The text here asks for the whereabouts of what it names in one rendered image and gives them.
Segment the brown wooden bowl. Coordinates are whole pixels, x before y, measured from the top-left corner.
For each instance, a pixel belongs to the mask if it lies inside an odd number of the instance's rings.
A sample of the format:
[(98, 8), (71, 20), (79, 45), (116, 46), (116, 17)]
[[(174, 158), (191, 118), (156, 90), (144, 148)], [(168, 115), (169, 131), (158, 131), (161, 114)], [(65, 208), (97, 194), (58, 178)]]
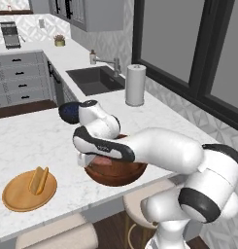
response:
[(91, 162), (85, 168), (86, 174), (99, 184), (120, 187), (136, 181), (147, 168), (146, 163), (111, 160), (111, 165), (95, 165)]

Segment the round wooden plate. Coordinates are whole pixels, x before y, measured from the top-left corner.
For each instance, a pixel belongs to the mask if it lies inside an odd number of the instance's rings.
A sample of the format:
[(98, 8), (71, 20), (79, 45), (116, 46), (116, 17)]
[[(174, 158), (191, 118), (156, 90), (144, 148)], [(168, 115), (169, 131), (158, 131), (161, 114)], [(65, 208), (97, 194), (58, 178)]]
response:
[(29, 191), (28, 187), (34, 171), (21, 173), (7, 184), (2, 194), (2, 201), (8, 209), (16, 212), (32, 211), (43, 206), (53, 197), (57, 182), (51, 173), (48, 174), (40, 195), (35, 196)]

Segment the white paper towel roll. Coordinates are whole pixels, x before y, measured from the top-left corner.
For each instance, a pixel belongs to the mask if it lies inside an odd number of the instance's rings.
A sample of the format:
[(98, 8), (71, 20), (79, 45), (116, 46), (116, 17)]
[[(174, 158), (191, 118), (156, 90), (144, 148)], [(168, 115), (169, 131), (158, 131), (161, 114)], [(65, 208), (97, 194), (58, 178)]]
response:
[(127, 66), (125, 79), (125, 103), (132, 107), (144, 104), (144, 91), (147, 68), (141, 64)]

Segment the silver tap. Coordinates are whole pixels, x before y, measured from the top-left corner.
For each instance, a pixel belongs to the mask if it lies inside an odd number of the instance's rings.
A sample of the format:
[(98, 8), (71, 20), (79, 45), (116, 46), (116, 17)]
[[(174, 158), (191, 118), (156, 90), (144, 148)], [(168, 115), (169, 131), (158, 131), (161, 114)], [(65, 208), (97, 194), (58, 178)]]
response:
[(97, 62), (105, 62), (105, 63), (113, 64), (114, 65), (114, 77), (118, 77), (119, 74), (121, 73), (120, 64), (119, 64), (119, 58), (118, 57), (115, 57), (113, 61), (105, 60), (105, 59), (93, 58), (91, 60), (91, 62), (93, 62), (94, 64), (96, 64)]

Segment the dark blue plate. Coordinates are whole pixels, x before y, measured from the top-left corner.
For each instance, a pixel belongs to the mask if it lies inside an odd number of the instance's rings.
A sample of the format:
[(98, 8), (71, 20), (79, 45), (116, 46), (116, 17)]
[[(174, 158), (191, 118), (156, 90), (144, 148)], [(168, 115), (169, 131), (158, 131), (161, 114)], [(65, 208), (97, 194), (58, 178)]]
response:
[(59, 117), (65, 122), (70, 125), (75, 125), (80, 122), (79, 120), (79, 106), (80, 102), (68, 102), (62, 104), (58, 108)]

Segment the small potted plant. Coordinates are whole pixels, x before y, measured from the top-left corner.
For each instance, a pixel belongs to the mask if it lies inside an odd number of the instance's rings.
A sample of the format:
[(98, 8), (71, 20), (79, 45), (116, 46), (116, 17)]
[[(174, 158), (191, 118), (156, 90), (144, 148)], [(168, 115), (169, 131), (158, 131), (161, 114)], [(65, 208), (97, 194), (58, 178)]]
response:
[(65, 37), (61, 34), (58, 34), (58, 35), (55, 35), (53, 37), (54, 39), (54, 44), (57, 46), (57, 47), (64, 47), (65, 46)]

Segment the dark sink basin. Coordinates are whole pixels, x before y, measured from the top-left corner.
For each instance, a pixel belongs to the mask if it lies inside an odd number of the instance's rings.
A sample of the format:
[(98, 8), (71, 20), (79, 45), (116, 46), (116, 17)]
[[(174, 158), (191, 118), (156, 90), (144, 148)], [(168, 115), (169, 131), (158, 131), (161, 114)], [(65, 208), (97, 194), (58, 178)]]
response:
[(114, 71), (108, 66), (69, 70), (67, 74), (85, 96), (121, 90), (125, 87), (125, 79), (122, 76), (115, 77)]

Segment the tan hot dog bun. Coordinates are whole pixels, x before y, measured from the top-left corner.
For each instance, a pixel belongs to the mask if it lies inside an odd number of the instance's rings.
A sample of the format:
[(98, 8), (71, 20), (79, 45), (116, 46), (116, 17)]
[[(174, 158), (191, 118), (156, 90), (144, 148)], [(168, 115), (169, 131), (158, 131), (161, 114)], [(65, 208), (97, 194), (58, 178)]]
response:
[(45, 169), (43, 169), (41, 166), (36, 168), (28, 187), (29, 191), (33, 195), (37, 196), (42, 193), (48, 178), (48, 174), (49, 169), (47, 167)]

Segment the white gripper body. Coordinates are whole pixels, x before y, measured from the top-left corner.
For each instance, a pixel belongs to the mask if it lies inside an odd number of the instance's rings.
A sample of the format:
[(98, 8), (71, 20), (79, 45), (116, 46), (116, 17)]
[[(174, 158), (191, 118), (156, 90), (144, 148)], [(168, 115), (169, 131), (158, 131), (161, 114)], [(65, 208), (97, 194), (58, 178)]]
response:
[(77, 155), (78, 166), (80, 167), (87, 167), (94, 159), (95, 155), (88, 155), (83, 153), (78, 153)]

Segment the brown framed window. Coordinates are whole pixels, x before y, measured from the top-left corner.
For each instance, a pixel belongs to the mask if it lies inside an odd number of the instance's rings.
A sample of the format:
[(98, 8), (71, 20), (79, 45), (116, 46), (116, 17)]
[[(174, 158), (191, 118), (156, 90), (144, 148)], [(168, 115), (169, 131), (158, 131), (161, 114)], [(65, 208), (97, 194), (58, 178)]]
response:
[(32, 14), (30, 0), (0, 0), (0, 16)]

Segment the beige cushioned stool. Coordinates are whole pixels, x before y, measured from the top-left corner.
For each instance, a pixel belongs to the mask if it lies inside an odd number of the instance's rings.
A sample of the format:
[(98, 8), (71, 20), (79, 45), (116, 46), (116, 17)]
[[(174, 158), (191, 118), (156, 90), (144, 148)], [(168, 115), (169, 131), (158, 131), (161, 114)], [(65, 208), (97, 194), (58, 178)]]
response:
[(143, 229), (143, 234), (140, 236), (140, 246), (144, 249), (147, 242), (148, 232), (156, 230), (156, 226), (149, 223), (142, 214), (140, 202), (148, 197), (173, 188), (175, 186), (170, 180), (160, 180), (147, 187), (139, 189), (133, 193), (126, 194), (122, 197), (125, 210), (125, 228), (124, 228), (124, 248), (134, 249), (131, 243), (130, 235), (133, 229), (138, 226)]
[(16, 242), (16, 249), (97, 248), (98, 236), (95, 228), (80, 213), (26, 232)]

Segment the grey cupboard under sink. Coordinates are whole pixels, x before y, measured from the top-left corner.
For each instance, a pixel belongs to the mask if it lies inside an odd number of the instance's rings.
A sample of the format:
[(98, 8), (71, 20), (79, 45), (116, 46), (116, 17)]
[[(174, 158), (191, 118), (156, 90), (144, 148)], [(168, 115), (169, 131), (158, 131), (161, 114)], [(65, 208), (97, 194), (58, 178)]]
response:
[(68, 85), (65, 82), (62, 82), (64, 102), (78, 102), (76, 95), (70, 90)]

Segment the pink sausage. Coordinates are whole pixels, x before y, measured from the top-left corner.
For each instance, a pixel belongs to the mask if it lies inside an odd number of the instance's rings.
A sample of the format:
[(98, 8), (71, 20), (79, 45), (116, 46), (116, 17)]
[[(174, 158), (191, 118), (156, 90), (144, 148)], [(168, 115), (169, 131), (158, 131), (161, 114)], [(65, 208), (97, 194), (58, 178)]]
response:
[(111, 165), (112, 160), (106, 157), (98, 157), (96, 156), (94, 160), (92, 161), (95, 165)]

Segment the grey upper cupboards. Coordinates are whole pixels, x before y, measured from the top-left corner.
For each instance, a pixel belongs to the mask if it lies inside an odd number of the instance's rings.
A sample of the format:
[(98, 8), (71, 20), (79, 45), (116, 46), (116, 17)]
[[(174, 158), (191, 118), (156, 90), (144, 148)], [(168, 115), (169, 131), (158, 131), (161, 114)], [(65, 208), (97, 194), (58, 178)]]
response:
[(53, 15), (85, 32), (123, 30), (124, 0), (49, 0)]

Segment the grey drawer cabinet run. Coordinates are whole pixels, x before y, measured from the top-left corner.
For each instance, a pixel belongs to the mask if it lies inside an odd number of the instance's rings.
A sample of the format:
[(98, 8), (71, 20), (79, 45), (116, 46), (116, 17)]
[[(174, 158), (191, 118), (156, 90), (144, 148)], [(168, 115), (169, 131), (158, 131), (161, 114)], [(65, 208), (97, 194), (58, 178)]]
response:
[(42, 51), (0, 54), (0, 108), (52, 99)]

